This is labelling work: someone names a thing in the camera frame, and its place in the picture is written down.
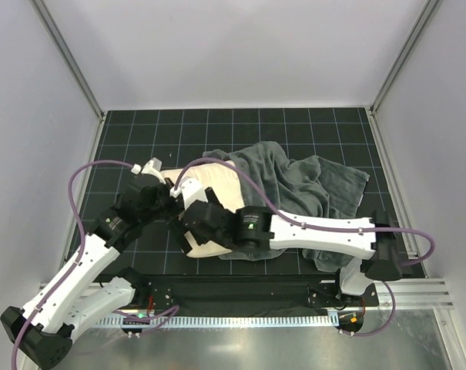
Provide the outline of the cream rectangular pillow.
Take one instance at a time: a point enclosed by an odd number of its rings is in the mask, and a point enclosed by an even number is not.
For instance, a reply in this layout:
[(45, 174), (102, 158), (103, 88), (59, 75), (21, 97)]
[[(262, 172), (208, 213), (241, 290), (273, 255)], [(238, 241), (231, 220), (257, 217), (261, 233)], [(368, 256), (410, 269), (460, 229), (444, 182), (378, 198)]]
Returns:
[[(192, 167), (185, 175), (197, 179), (204, 187), (211, 187), (226, 209), (234, 212), (245, 206), (240, 179), (235, 171), (218, 163), (207, 163)], [(191, 246), (191, 251), (184, 251), (184, 254), (190, 258), (219, 257), (232, 252), (213, 241), (198, 245), (190, 232), (185, 234), (185, 238)]]

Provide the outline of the grey fleece zebra-lined pillowcase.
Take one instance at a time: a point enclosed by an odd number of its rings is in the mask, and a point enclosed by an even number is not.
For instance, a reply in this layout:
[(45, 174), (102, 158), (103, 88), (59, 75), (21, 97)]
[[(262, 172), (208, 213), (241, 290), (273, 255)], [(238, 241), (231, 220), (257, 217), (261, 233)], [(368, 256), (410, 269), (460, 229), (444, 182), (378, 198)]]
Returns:
[[(354, 219), (370, 175), (312, 155), (301, 160), (289, 159), (277, 142), (259, 142), (227, 153), (220, 149), (206, 151), (202, 157), (232, 161), (246, 173), (273, 205), (292, 214)], [(259, 194), (241, 177), (240, 189), (245, 206), (266, 206)], [(225, 261), (261, 261), (279, 257), (285, 250), (245, 254), (231, 252), (219, 256)], [(352, 257), (328, 251), (301, 251), (319, 271), (335, 272)]]

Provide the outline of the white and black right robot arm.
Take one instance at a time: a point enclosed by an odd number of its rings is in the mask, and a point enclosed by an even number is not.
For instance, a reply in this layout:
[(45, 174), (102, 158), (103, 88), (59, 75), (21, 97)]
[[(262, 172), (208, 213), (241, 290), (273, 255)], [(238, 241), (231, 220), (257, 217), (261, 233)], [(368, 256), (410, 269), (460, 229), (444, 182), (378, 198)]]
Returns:
[(307, 217), (254, 206), (231, 212), (219, 204), (195, 200), (169, 226), (182, 235), (183, 253), (191, 258), (290, 248), (348, 255), (351, 260), (337, 269), (333, 286), (334, 299), (342, 305), (353, 304), (373, 281), (403, 277), (394, 232), (379, 230), (369, 217)]

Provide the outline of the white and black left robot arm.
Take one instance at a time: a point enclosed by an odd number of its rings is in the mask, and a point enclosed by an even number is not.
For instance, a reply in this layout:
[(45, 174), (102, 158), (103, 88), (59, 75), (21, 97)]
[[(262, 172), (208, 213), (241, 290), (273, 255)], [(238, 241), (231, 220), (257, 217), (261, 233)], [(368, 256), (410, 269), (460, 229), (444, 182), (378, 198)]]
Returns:
[(144, 227), (173, 214), (173, 183), (138, 175), (116, 203), (81, 238), (76, 252), (30, 301), (7, 307), (0, 321), (14, 345), (40, 369), (53, 369), (88, 328), (125, 306), (142, 308), (151, 297), (149, 280), (125, 267), (87, 298), (86, 288), (141, 235)]

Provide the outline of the black gridded cutting mat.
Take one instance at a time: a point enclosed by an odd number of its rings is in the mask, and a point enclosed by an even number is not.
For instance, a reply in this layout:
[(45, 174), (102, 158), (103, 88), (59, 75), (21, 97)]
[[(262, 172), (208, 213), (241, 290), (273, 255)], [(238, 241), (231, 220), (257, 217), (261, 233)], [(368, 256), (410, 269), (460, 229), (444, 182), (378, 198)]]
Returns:
[[(396, 210), (367, 114), (362, 108), (114, 110), (106, 115), (97, 160), (145, 163), (159, 158), (180, 168), (209, 150), (231, 153), (260, 141), (279, 143), (286, 155), (317, 155), (369, 176), (359, 216)], [(195, 260), (179, 249), (167, 226), (155, 222), (99, 276), (108, 281), (124, 267), (151, 275), (308, 275), (313, 262), (289, 250), (269, 261)]]

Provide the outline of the left aluminium frame post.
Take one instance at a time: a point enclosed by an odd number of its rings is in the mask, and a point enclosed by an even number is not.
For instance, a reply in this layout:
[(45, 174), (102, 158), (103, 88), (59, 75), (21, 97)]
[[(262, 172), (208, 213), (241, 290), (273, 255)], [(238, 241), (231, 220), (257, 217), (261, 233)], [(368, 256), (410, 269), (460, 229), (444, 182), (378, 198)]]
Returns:
[(30, 0), (29, 3), (34, 8), (41, 23), (45, 27), (45, 30), (47, 31), (50, 38), (54, 42), (55, 47), (57, 48), (68, 70), (70, 71), (73, 78), (75, 79), (75, 82), (78, 85), (80, 91), (82, 92), (86, 102), (89, 104), (92, 111), (95, 113), (98, 121), (103, 121), (105, 113), (103, 109), (101, 108), (101, 106), (99, 105), (93, 91), (89, 87), (89, 84), (85, 76), (83, 75), (82, 70), (80, 69), (77, 61), (75, 60), (75, 57), (72, 54), (69, 48), (69, 45), (67, 44), (65, 38), (63, 37), (45, 1)]

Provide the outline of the aluminium frame post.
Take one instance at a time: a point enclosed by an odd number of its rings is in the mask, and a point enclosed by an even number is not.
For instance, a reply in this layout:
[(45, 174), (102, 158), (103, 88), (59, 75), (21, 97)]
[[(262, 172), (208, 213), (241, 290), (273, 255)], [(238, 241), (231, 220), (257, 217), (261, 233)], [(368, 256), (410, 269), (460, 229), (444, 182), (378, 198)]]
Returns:
[(45, 1), (30, 0), (29, 3), (34, 8), (41, 23), (45, 27), (45, 30), (47, 31), (50, 38), (54, 42), (55, 47), (57, 48), (68, 70), (70, 71), (73, 78), (75, 79), (75, 82), (78, 85), (80, 91), (82, 92), (86, 102), (89, 104), (92, 111), (95, 113), (98, 121), (103, 121), (105, 113), (103, 109), (101, 108), (101, 106), (99, 105), (93, 91), (89, 87), (89, 84), (85, 76), (83, 75), (82, 70), (80, 69), (77, 61), (75, 60), (75, 57), (72, 54), (69, 48), (69, 45), (67, 44), (65, 38), (63, 37)]
[(436, 11), (440, 8), (441, 0), (427, 0), (424, 3), (424, 7), (421, 9), (416, 21), (414, 22), (411, 31), (401, 50), (399, 51), (397, 58), (395, 59), (390, 71), (388, 72), (382, 86), (380, 87), (373, 103), (369, 106), (369, 112), (372, 116), (376, 114), (378, 109), (381, 107), (387, 94), (390, 92), (391, 87), (400, 75), (401, 70), (404, 68), (407, 60), (410, 58), (412, 52), (416, 48), (421, 36), (424, 34), (425, 29), (429, 26), (432, 18)]

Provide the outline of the aluminium front frame profile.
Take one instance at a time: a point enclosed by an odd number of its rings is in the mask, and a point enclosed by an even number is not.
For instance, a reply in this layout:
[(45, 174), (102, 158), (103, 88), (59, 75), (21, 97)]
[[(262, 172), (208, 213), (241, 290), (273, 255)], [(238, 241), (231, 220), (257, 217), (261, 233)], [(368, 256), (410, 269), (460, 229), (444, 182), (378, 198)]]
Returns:
[(423, 278), (404, 279), (389, 282), (387, 288), (382, 282), (374, 282), (365, 297), (367, 310), (390, 310), (393, 306), (397, 311), (414, 310), (454, 310), (454, 304), (443, 279)]

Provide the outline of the right aluminium frame post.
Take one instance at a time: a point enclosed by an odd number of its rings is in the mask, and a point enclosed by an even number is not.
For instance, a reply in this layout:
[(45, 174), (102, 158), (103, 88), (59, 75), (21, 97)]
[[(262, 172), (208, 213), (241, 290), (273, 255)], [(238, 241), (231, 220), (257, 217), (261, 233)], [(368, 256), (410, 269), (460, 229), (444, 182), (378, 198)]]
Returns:
[(401, 70), (404, 68), (407, 60), (410, 58), (412, 52), (416, 48), (421, 36), (424, 34), (425, 29), (429, 26), (432, 18), (436, 11), (440, 8), (441, 0), (427, 0), (424, 3), (424, 7), (421, 9), (416, 21), (414, 22), (411, 31), (401, 50), (399, 51), (397, 58), (395, 59), (390, 71), (388, 72), (382, 86), (380, 87), (373, 103), (369, 106), (369, 112), (372, 116), (376, 114), (378, 109), (381, 107), (387, 94), (390, 92), (391, 87), (400, 75)]

